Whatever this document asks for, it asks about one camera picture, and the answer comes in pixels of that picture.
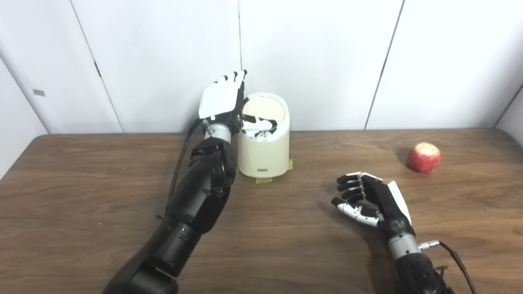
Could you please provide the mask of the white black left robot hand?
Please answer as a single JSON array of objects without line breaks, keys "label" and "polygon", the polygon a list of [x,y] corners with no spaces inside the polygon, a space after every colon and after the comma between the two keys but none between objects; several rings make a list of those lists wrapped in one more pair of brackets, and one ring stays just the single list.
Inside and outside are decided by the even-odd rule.
[{"label": "white black left robot hand", "polygon": [[272,141],[277,122],[259,115],[244,114],[245,69],[220,77],[202,93],[199,119],[206,138],[231,142],[233,136],[242,133],[255,141]]}]

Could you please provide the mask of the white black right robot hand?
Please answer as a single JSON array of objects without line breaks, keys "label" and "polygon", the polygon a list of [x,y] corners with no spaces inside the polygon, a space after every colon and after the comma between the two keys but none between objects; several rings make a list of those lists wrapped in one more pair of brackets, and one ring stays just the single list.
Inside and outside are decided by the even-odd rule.
[{"label": "white black right robot hand", "polygon": [[410,234],[415,229],[403,195],[396,182],[386,184],[383,179],[366,172],[344,174],[338,179],[340,196],[332,204],[351,219],[377,227],[386,240]]}]

